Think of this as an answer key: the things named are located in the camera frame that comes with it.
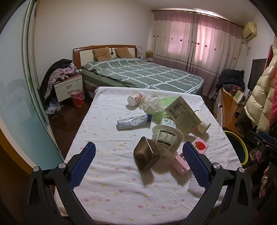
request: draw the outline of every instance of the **tissue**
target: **tissue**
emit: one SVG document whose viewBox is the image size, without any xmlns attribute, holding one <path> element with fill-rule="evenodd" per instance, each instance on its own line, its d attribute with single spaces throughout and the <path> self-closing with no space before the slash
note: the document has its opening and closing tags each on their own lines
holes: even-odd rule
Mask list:
<svg viewBox="0 0 277 225">
<path fill-rule="evenodd" d="M 157 115 L 161 111 L 164 111 L 165 107 L 161 104 L 162 98 L 157 94 L 153 94 L 150 97 L 146 96 L 139 105 L 139 108 L 144 110 L 146 114 Z"/>
</svg>

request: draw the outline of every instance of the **television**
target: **television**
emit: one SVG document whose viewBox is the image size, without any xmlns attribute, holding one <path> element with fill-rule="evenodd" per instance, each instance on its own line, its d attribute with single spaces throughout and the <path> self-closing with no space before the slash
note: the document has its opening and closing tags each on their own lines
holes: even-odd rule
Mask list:
<svg viewBox="0 0 277 225">
<path fill-rule="evenodd" d="M 247 88 L 250 91 L 253 91 L 254 87 L 257 85 L 259 78 L 262 76 L 265 70 L 266 58 L 262 59 L 253 59 L 252 69 L 248 81 Z"/>
</svg>

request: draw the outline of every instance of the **sliding glass door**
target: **sliding glass door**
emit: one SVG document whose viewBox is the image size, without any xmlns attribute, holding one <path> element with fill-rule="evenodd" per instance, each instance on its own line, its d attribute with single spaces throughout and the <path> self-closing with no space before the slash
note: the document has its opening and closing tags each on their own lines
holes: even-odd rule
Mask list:
<svg viewBox="0 0 277 225">
<path fill-rule="evenodd" d="M 29 55 L 34 12 L 34 1 L 26 1 L 0 34 L 0 129 L 29 164 L 50 169 L 63 158 L 49 135 L 47 116 L 34 87 L 35 66 Z"/>
</svg>

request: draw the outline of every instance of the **strawberry picture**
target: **strawberry picture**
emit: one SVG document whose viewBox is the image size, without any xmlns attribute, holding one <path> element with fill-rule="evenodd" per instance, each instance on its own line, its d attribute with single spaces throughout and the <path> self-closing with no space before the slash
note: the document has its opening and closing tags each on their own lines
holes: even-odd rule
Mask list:
<svg viewBox="0 0 277 225">
<path fill-rule="evenodd" d="M 197 141 L 195 142 L 195 148 L 198 150 L 204 150 L 206 146 L 201 141 Z"/>
</svg>

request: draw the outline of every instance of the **curtain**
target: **curtain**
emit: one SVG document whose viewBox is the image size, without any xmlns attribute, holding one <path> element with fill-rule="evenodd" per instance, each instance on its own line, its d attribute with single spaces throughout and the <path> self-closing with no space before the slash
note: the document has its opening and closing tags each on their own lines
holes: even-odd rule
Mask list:
<svg viewBox="0 0 277 225">
<path fill-rule="evenodd" d="M 243 28 L 220 18 L 186 11 L 155 11 L 154 62 L 204 79 L 203 95 L 213 97 L 218 76 L 236 67 Z"/>
</svg>

